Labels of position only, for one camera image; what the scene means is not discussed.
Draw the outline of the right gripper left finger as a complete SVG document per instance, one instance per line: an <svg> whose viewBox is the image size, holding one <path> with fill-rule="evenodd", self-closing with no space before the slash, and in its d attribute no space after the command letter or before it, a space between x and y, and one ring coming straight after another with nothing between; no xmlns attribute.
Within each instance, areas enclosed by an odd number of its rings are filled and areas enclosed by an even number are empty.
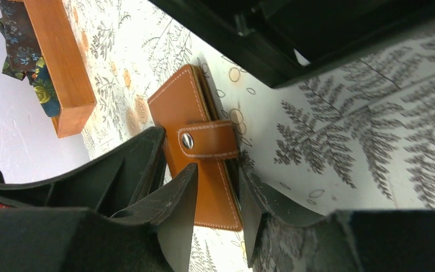
<svg viewBox="0 0 435 272"><path fill-rule="evenodd" d="M170 182L111 216L156 234L172 271L188 271L198 192L198 165L190 163Z"/></svg>

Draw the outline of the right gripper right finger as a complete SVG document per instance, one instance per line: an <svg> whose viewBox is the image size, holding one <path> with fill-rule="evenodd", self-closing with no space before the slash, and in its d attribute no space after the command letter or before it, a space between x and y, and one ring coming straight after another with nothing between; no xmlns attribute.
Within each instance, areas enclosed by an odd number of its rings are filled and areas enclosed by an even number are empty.
<svg viewBox="0 0 435 272"><path fill-rule="evenodd" d="M239 169L248 266L253 271L336 271L316 231L325 217Z"/></svg>

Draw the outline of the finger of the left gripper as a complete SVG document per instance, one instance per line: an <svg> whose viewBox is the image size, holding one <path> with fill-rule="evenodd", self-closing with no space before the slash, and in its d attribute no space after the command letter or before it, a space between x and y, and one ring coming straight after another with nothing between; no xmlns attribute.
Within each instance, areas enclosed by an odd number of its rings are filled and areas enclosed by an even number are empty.
<svg viewBox="0 0 435 272"><path fill-rule="evenodd" d="M163 185L165 130L151 127L87 164L47 180L0 183L13 207L86 207L110 217Z"/></svg>

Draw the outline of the brown leather card holder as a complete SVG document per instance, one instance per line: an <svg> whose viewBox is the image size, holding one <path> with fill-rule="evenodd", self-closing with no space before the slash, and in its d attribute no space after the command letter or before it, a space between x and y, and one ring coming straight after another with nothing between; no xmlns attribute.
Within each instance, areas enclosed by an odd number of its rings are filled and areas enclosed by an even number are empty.
<svg viewBox="0 0 435 272"><path fill-rule="evenodd" d="M194 224L242 230L227 165L239 155L233 123L219 118L201 68L181 67L147 102L155 126L165 129L163 149L172 177L190 163L198 165Z"/></svg>

